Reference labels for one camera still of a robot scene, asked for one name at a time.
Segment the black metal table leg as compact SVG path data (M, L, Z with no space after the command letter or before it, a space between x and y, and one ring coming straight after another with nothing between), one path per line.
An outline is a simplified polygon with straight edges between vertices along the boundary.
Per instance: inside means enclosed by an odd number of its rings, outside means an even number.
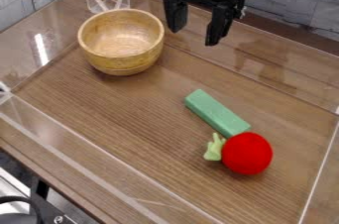
M48 198L48 195L49 195L49 186L47 185L47 183L43 181L43 180L37 180L37 182L36 182L36 189L35 189L35 191L36 191L36 194L41 197L41 198L44 198L44 199L47 199Z

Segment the green rectangular block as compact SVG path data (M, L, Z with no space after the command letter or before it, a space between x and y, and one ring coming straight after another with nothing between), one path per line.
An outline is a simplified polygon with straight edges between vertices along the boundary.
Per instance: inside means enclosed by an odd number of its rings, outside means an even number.
M203 89L195 90L184 98L184 104L227 138L247 132L252 128L251 124Z

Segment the clear acrylic tray wall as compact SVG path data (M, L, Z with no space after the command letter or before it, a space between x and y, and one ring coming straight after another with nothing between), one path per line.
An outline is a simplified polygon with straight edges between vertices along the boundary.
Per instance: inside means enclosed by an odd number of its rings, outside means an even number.
M87 63L86 0L57 0L0 34L0 149L103 224L339 222L339 47L246 24L204 44L191 12L143 73ZM212 129L186 108L208 92L272 145L262 174L204 160Z

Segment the red plush fruit green leaf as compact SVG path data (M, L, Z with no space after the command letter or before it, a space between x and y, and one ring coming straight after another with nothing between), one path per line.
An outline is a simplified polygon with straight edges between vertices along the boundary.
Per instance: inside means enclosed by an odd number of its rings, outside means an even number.
M252 132L240 133L228 139L214 133L203 158L210 162L222 162L235 173L255 175L270 166L272 147L267 139Z

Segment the wooden bowl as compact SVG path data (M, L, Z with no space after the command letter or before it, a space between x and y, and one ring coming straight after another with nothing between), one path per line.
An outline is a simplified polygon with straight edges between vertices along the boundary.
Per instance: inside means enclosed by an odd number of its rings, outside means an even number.
M127 76L148 69L160 58L164 26L147 11L108 10L84 21L77 40L84 58L96 70Z

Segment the clear acrylic corner bracket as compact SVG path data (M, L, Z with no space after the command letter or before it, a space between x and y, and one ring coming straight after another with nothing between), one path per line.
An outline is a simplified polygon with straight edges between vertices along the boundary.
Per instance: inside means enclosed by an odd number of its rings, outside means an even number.
M130 0L86 0L87 8L94 13L102 13L108 10L128 9Z

